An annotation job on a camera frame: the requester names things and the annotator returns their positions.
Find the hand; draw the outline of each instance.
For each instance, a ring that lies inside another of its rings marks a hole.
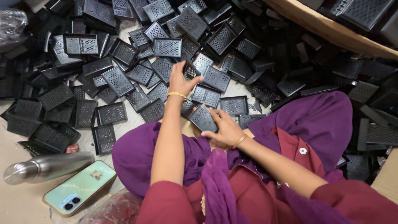
[[[234,146],[245,133],[240,129],[239,125],[223,110],[209,109],[213,120],[219,127],[218,134],[211,131],[202,132],[202,136],[215,139],[228,146]]]
[[[170,75],[169,92],[178,92],[185,96],[188,96],[194,86],[203,80],[203,76],[197,76],[193,78],[190,82],[186,81],[184,75],[182,74],[182,69],[184,65],[185,61],[173,65],[172,73]]]

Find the person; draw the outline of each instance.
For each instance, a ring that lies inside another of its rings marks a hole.
[[[210,108],[218,133],[189,138],[181,104],[203,78],[186,81],[184,63],[172,68],[163,122],[141,125],[113,147],[118,177],[143,198],[137,223],[395,222],[396,204],[335,169],[352,132],[344,93],[292,101],[245,130]]]

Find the gold bracelet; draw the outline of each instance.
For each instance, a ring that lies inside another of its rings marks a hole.
[[[248,135],[245,134],[245,136],[243,136],[242,138],[239,139],[239,141],[237,141],[235,143],[235,145],[232,147],[232,149],[235,149],[243,140],[245,140],[245,138],[247,138]]]
[[[187,98],[185,95],[183,95],[183,94],[181,94],[181,93],[179,93],[179,92],[170,92],[170,93],[167,94],[167,97],[168,97],[168,96],[171,96],[171,95],[182,96],[182,97],[184,97],[185,99]]]

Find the mint green phone case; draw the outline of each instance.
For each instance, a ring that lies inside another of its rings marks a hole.
[[[54,207],[62,216],[71,216],[84,202],[115,176],[116,172],[111,167],[101,160],[97,160],[53,190],[47,192],[43,196],[43,202]],[[80,199],[80,202],[74,204],[71,200],[76,197]],[[70,210],[64,208],[68,202],[74,205]]]

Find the woman's left hand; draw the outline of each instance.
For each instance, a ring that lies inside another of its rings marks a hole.
[[[182,73],[184,65],[185,61],[173,65],[172,73],[170,75],[169,92],[178,92],[183,94],[184,96],[188,96],[191,90],[195,87],[195,85],[203,80],[203,76],[197,76],[189,82],[186,81]]]

